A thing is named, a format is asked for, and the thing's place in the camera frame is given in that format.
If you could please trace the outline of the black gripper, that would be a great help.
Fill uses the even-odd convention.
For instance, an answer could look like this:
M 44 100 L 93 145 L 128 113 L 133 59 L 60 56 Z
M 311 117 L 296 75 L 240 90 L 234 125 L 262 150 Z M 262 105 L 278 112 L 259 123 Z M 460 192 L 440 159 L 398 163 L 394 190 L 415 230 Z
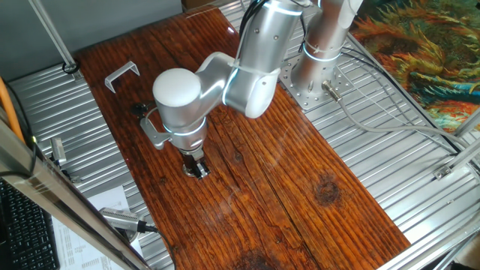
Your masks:
M 210 170 L 204 161 L 203 147 L 200 146 L 193 150 L 179 150 L 187 172 L 194 172 L 197 179 L 204 179 L 210 174 Z

